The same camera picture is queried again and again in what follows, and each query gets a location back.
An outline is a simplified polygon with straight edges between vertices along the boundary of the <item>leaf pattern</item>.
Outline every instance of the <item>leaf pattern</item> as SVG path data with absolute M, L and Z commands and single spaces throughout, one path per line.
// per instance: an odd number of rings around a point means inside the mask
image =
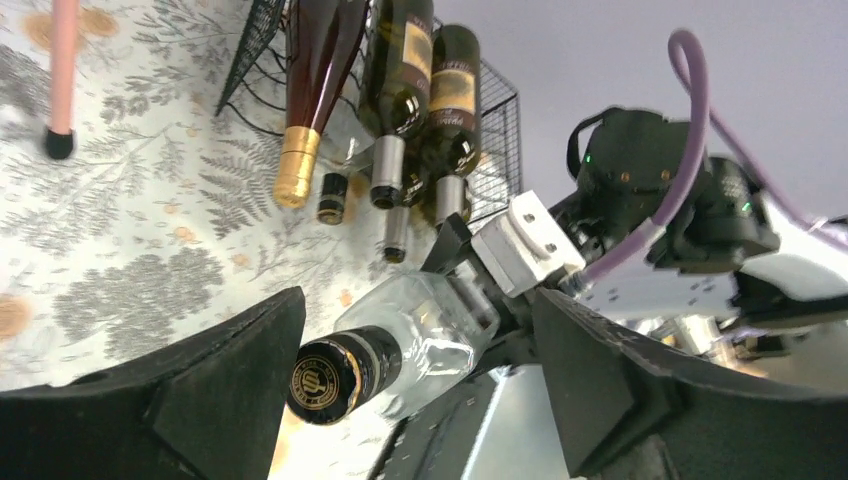
M 56 323 L 71 342 L 105 330 L 108 358 L 135 358 L 168 345 L 173 321 L 209 306 L 222 270 L 208 250 L 189 248 L 167 261 L 146 254 L 123 268 L 89 269 L 55 297 Z
M 271 208 L 277 210 L 271 198 L 269 185 L 273 185 L 274 162 L 269 159 L 279 155 L 280 142 L 270 136 L 262 136 L 258 142 L 244 139 L 221 140 L 232 147 L 229 154 L 202 156 L 201 160 L 215 173 L 201 173 L 200 178 L 208 183 L 200 190 L 212 208 L 212 225 L 218 238 L 251 227 L 271 216 Z

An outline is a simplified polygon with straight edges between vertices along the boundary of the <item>red wine bottle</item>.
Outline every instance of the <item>red wine bottle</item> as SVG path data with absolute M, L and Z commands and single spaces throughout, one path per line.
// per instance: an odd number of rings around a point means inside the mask
M 433 0 L 382 0 L 372 22 L 359 118 L 377 137 L 371 203 L 389 210 L 401 201 L 406 142 L 427 119 Z
M 350 72 L 368 0 L 292 0 L 287 29 L 286 130 L 274 199 L 309 198 L 321 134 Z

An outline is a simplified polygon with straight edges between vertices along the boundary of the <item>black rubber tip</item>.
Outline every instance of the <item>black rubber tip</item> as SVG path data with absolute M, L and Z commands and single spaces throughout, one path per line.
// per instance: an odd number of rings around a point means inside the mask
M 380 210 L 391 210 L 400 205 L 400 190 L 395 187 L 379 186 L 371 189 L 371 205 Z
M 387 247 L 383 249 L 383 258 L 389 263 L 403 263 L 406 260 L 406 252 L 399 248 Z
M 60 135 L 50 128 L 44 135 L 44 150 L 53 160 L 67 160 L 74 153 L 74 132 Z

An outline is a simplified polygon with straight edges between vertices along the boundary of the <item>black bottle cap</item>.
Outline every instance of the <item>black bottle cap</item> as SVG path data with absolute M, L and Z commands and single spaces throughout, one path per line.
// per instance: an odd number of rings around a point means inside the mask
M 389 263 L 403 263 L 406 259 L 406 250 L 386 247 L 383 249 L 383 258 Z
M 347 195 L 347 177 L 340 173 L 324 175 L 321 198 L 318 200 L 318 221 L 325 225 L 339 225 L 344 218 Z
M 313 340 L 297 352 L 286 404 L 306 423 L 332 425 L 391 385 L 401 361 L 397 341 L 380 327 Z
M 391 210 L 400 205 L 400 190 L 386 185 L 373 187 L 371 204 L 380 210 Z

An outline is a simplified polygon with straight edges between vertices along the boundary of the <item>dark green wine bottle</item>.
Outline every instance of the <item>dark green wine bottle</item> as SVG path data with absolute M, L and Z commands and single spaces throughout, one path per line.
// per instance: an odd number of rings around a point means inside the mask
M 430 112 L 422 135 L 422 156 L 437 179 L 437 223 L 463 209 L 463 179 L 480 163 L 480 127 L 480 43 L 468 28 L 445 25 L 433 35 Z
M 400 204 L 386 216 L 386 233 L 383 236 L 383 258 L 389 263 L 403 263 L 406 259 L 406 232 L 409 230 L 410 209 L 424 196 L 427 171 L 418 153 L 407 150 L 403 159 Z
M 433 0 L 382 0 L 374 8 L 359 119 L 375 142 L 371 203 L 401 201 L 403 151 L 427 119 L 433 59 Z

